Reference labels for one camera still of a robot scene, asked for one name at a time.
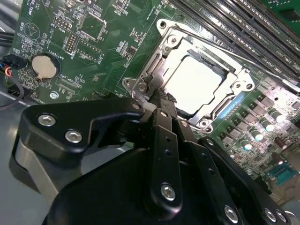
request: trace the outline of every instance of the blue light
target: blue light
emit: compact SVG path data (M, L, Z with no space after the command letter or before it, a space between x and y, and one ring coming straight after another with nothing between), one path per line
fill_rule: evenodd
M230 114L232 112L232 110L238 105L240 104L243 99L244 99L245 93L241 92L231 103L229 106L227 106L222 112L221 114L218 116L218 118L220 119L224 119L226 116L228 116L228 114Z

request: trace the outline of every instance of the gray metal surface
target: gray metal surface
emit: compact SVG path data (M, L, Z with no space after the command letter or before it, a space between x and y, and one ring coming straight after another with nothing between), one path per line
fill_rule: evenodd
M82 175L80 166L72 169L60 168L28 149L21 140L16 148L15 159L20 166L27 169L49 206L68 183Z
M2 86L0 76L0 105L12 101ZM41 225L49 206L45 198L15 179L9 170L8 163L15 143L22 111L30 105L22 102L16 107L0 111L0 224L1 225ZM83 174L97 168L124 150L107 149L85 157L82 161Z

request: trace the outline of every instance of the green circuit board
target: green circuit board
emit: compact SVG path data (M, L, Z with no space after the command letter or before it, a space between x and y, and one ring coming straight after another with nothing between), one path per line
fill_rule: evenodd
M300 1L263 0L263 3L291 30L300 35Z
M40 52L54 55L60 60L60 75L39 82L30 68L13 73L34 90L33 98L41 104L91 100L109 92L125 96L120 80L137 77L160 39L155 19L174 12L160 12L160 0L132 0L127 5L93 1L82 7L76 0L69 2L25 0L13 45L14 53L29 60ZM59 98L51 99L51 91Z
M19 77L23 87L31 90L31 98L40 104L129 97L122 79L136 78L143 69L161 39L156 28L160 18L188 24L218 42L201 24L166 0L24 0L12 53L29 61L39 53L50 53L59 60L61 71L53 79L42 81L32 74L30 66L13 71L13 75ZM261 175L268 179L269 172L277 167L272 153L284 158L274 138L300 146L300 131L295 125L300 119L300 107L293 107L300 98L278 86L263 71L248 67L252 69L250 75L256 88L235 98L213 122L215 129L210 136L225 150L233 150L236 162L246 171L251 170L252 178ZM52 92L58 97L52 98ZM258 100L262 95L274 104L263 106ZM253 113L253 104L262 106L264 113ZM231 143L225 143L221 135L231 135L228 128L235 126L234 120L241 118L245 110L252 112L257 121L250 123L247 131L239 130L239 134L231 136ZM280 124L274 122L270 116L274 110L287 119ZM273 132L262 128L263 119L275 125ZM250 133L254 129L263 134L263 142L254 140ZM244 139L253 145L251 150L241 146Z

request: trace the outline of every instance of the motherboard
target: motherboard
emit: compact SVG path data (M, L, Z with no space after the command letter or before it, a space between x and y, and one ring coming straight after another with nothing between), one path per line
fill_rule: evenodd
M300 198L300 97L197 39L297 84L298 21L279 11L257 0L24 0L11 53L29 64L13 75L40 104L147 102L164 88L196 137L214 138L281 204Z

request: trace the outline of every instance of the black cable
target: black cable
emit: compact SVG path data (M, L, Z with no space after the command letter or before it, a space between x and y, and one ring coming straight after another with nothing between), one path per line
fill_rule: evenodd
M9 0L0 0L0 21L15 30L18 23L21 6Z
M0 39L13 40L13 39L14 39L14 34L12 34L12 33L0 32Z
M17 76L12 76L12 77L9 77L11 79L11 81L18 87L19 91L20 91L20 94L19 96L11 103L7 104L7 105L3 105L3 106L0 106L0 111L1 110L6 110L14 105L16 105L18 102L20 102L22 100L22 98L24 97L24 88L22 87L19 79Z
M2 40L0 39L1 47L11 47L13 45L13 40Z

